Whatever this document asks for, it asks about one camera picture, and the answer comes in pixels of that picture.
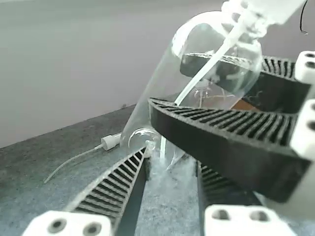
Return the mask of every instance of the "screw hole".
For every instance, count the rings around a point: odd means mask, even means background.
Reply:
[[[238,13],[232,13],[232,20],[235,22],[238,22],[238,19],[240,18],[240,14]]]
[[[260,14],[260,13],[256,13],[256,16],[257,16],[258,18],[262,18],[262,14]]]
[[[88,231],[89,231],[89,233],[95,233],[96,232],[96,227],[95,226],[91,226],[91,227],[89,227],[89,229],[88,229]]]
[[[83,230],[83,235],[84,236],[96,236],[100,233],[100,230],[102,229],[102,225],[97,223],[97,222],[93,222],[88,224],[84,230]]]
[[[247,2],[245,2],[245,1],[242,1],[241,2],[241,6],[242,6],[242,8],[247,8],[248,7],[248,3]]]
[[[217,220],[229,220],[230,217],[226,210],[216,210],[212,213],[212,218]]]
[[[315,58],[315,55],[313,53],[306,53],[305,56],[308,58]]]
[[[312,130],[312,131],[315,131],[315,121],[310,121],[308,123],[308,127]]]
[[[250,218],[254,221],[267,222],[269,221],[268,215],[263,211],[254,211],[251,213]]]
[[[65,219],[56,219],[48,226],[48,232],[51,234],[59,233],[65,228],[66,224],[67,221]]]
[[[315,63],[312,62],[312,61],[308,61],[307,63],[305,63],[305,65],[306,65],[308,68],[312,68],[312,69],[315,68]]]

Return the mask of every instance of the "black cable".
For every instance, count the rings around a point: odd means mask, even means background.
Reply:
[[[304,13],[304,9],[305,9],[305,6],[306,6],[306,4],[307,4],[307,1],[308,1],[308,0],[305,1],[304,5],[303,5],[303,7],[302,7],[302,12],[301,12],[301,17],[300,17],[300,31],[301,31],[303,34],[305,34],[305,35],[308,35],[308,34],[309,34],[307,31],[304,31],[304,30],[302,29],[303,13]]]

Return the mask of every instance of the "black ribbed pad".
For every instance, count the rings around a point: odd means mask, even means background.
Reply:
[[[151,124],[170,142],[247,190],[285,202],[310,161],[288,146],[296,115],[178,107],[150,99]]]
[[[253,192],[241,188],[200,162],[197,165],[197,180],[201,235],[204,235],[204,214],[208,206],[213,204],[261,205]]]
[[[133,235],[146,182],[144,150],[126,157],[92,182],[66,210],[106,215],[114,235]]]
[[[211,53],[190,53],[183,57],[180,72],[193,77],[211,58]],[[282,112],[293,114],[301,108],[310,85],[294,79],[295,63],[288,59],[263,57],[262,71],[257,82],[246,93],[243,100],[261,111]],[[245,59],[223,56],[224,63],[217,69],[220,77],[229,74],[232,65],[246,67],[249,62]]]

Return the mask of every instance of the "cable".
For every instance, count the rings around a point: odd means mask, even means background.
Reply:
[[[66,164],[68,164],[69,162],[81,157],[81,156],[84,156],[84,155],[87,155],[93,151],[96,151],[100,148],[103,148],[105,149],[106,151],[109,150],[109,149],[112,149],[113,147],[115,147],[117,144],[119,144],[119,141],[120,141],[120,136],[121,136],[121,133],[118,133],[118,134],[115,134],[115,135],[108,135],[106,137],[103,137],[101,138],[101,144],[88,150],[88,151],[85,151],[81,154],[78,154],[72,158],[70,158],[69,160],[66,160],[65,162],[63,162],[61,165],[59,165],[54,171],[51,172],[51,174],[44,180],[44,183],[46,184],[62,167],[64,167]]]
[[[303,13],[304,13],[304,9],[305,9],[305,6],[306,6],[306,4],[307,4],[307,1],[308,1],[308,0],[305,1],[304,5],[303,5],[303,7],[302,7],[301,17],[300,17],[300,31],[301,31],[303,34],[305,34],[305,35],[308,35],[308,34],[309,34],[307,31],[304,31],[304,30],[302,29]]]
[[[77,159],[77,158],[79,158],[79,157],[81,157],[81,156],[84,156],[84,155],[89,154],[89,153],[91,153],[91,152],[93,152],[93,151],[95,151],[95,150],[98,150],[99,148],[101,148],[101,147],[99,147],[99,146],[96,146],[96,147],[94,147],[93,149],[90,149],[90,150],[88,150],[88,151],[85,151],[85,152],[83,152],[83,153],[81,153],[81,154],[79,154],[79,155],[76,155],[76,156],[70,158],[69,160],[66,160],[65,162],[63,162],[63,163],[62,163],[61,165],[59,165],[54,171],[51,172],[51,174],[45,179],[44,183],[47,183],[47,182],[55,175],[55,173],[57,173],[57,172],[58,172],[62,167],[64,167],[66,164],[68,164],[69,162],[71,162],[71,161],[73,161],[73,160],[75,160],[75,159]]]

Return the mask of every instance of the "white plastic block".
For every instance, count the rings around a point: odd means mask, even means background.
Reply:
[[[315,51],[303,51],[295,63],[295,78],[305,84],[315,84]]]
[[[251,7],[271,22],[284,24],[304,3],[303,0],[246,0]]]
[[[48,211],[34,218],[22,236],[112,236],[108,217]]]
[[[300,157],[315,159],[315,99],[310,99],[303,105],[290,146]]]
[[[205,236],[295,236],[277,214],[263,206],[212,205],[205,211]]]
[[[310,99],[303,105],[290,146],[301,158],[310,160],[311,164],[286,203],[279,204],[270,199],[266,199],[265,203],[288,218],[315,220],[315,99]]]

